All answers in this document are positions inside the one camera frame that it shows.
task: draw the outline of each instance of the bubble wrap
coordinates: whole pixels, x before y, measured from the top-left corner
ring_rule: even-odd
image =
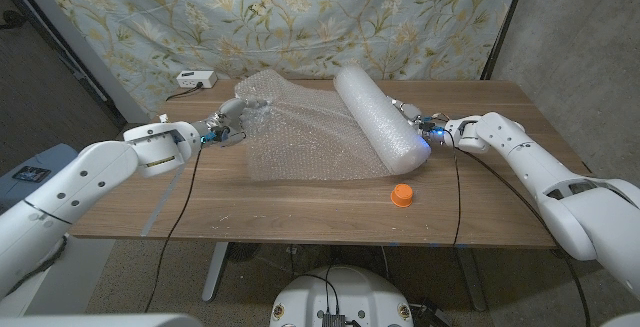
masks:
[[[392,174],[411,172],[423,164],[431,148],[359,66],[342,68],[334,79],[342,101]]]
[[[254,180],[348,180],[390,175],[335,91],[295,85],[272,70],[235,87],[239,98],[267,108],[243,115],[247,162]]]

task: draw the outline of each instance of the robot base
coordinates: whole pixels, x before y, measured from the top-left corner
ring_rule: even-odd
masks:
[[[326,268],[302,275],[285,287],[276,298],[271,311],[271,327],[393,326],[413,327],[409,304],[402,293],[384,278],[362,268],[333,266],[329,282],[338,295],[339,313],[331,286],[322,280]],[[329,311],[327,314],[327,290]]]

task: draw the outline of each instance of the gray wall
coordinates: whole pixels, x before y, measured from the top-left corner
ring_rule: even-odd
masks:
[[[518,83],[598,177],[640,186],[639,47],[640,0],[520,0],[492,79]]]

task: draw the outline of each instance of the bubble wrap sheet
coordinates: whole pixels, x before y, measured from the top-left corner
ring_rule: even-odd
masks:
[[[236,85],[235,92],[240,98],[269,101],[268,107],[243,115],[252,179],[349,180],[398,174],[380,159],[335,91],[298,86],[265,70]]]

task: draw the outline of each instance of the table leg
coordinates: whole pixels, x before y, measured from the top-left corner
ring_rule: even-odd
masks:
[[[465,282],[467,283],[467,291],[471,298],[471,304],[476,311],[482,312],[487,310],[487,302],[482,292],[482,284],[480,275],[478,274],[478,265],[473,257],[473,249],[471,248],[455,248],[458,262],[462,268]]]
[[[202,291],[202,300],[205,302],[211,302],[216,297],[218,282],[220,282],[220,277],[222,277],[222,271],[224,270],[228,246],[229,242],[217,242],[213,249],[209,273],[207,273],[207,280],[204,282],[204,290]]]

